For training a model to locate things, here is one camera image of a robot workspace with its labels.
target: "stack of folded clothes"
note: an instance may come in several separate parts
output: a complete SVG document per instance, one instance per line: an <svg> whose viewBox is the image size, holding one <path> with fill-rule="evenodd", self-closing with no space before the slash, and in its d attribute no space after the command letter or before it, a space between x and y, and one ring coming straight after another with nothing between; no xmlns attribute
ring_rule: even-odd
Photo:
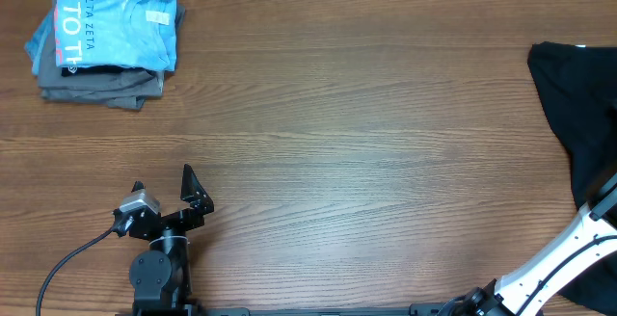
<svg viewBox="0 0 617 316"><path fill-rule="evenodd" d="M26 52L47 100L139 110L175 70L176 0L54 0Z"/></svg>

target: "wire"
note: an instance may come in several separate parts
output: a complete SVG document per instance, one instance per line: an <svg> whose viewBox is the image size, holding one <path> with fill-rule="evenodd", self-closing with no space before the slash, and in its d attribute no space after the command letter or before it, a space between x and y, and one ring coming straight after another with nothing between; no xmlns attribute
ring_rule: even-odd
<svg viewBox="0 0 617 316"><path fill-rule="evenodd" d="M598 235L596 235L594 236L594 240L592 240L589 244L585 245L584 247L578 249L576 252L569 255L568 258L566 258L563 262L559 263L559 265L555 267L555 269L553 269L547 275L547 277L545 277L545 279L542 280L542 282L538 284L538 287L536 287L533 293L529 295L529 298L527 298L527 300L523 303L523 306L521 306L521 308L519 309L519 311L516 313L515 316L521 316L524 310L529 306L531 301L533 301L538 295L538 293L540 293L540 291L542 291L542 289L547 285L547 283L549 283L549 280L552 279L557 273L559 273L559 271L563 267L565 267L568 263L570 263L573 259L577 258L581 253L593 248L594 246L599 245L607 240L613 240L613 239L617 239L617 235L605 236L600 239L598 239Z"/></svg>
<svg viewBox="0 0 617 316"><path fill-rule="evenodd" d="M460 302L465 298L465 296L454 297L445 303L436 316L448 316L452 313L452 308L456 302Z"/></svg>
<svg viewBox="0 0 617 316"><path fill-rule="evenodd" d="M45 279L45 282L42 284L42 287L40 288L39 298L37 299L37 316L40 316L40 307L42 306L42 297L45 294L45 290L47 289L49 282L51 282L51 278L54 277L54 275L60 270L60 268L62 268L62 266L64 266L65 263L67 263L70 260L70 258L74 257L75 255L77 255L77 253L82 252L83 250L89 248L90 246L98 243L99 241L105 239L105 237L111 233L112 233L112 228L107 229L103 234L99 235L95 239L92 239L92 241L82 246L81 248L69 253L65 258L63 258L60 262L58 262L58 264L56 264L54 269L52 269L51 272L49 272L49 275L47 276L47 278Z"/></svg>

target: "crumpled black garment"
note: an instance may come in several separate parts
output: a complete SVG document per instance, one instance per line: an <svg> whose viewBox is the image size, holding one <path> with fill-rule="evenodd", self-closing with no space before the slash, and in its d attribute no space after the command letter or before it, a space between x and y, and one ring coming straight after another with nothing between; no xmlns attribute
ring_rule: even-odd
<svg viewBox="0 0 617 316"><path fill-rule="evenodd" d="M596 178L617 162L617 47L543 42L527 61L550 128L571 157L577 208ZM617 316L617 255L590 267L559 294Z"/></svg>

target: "wooden table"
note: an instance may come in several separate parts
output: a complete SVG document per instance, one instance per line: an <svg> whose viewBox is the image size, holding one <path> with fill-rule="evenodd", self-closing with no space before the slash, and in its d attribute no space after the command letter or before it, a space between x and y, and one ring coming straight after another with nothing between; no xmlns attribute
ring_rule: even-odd
<svg viewBox="0 0 617 316"><path fill-rule="evenodd" d="M196 297L252 309L444 301L522 265L575 214L526 66L615 44L617 0L180 0L177 73L140 113L39 98L23 52L48 0L0 2L0 315L142 180L165 212L190 163ZM43 314L113 315L147 243L70 261ZM591 315L555 297L547 315Z"/></svg>

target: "white label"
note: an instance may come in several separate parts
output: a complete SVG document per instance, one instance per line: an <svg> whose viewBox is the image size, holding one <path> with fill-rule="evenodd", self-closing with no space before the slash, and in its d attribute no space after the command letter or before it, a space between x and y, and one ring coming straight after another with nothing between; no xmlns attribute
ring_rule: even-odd
<svg viewBox="0 0 617 316"><path fill-rule="evenodd" d="M156 22L156 23L169 26L170 25L170 15L168 13L146 11L146 21Z"/></svg>

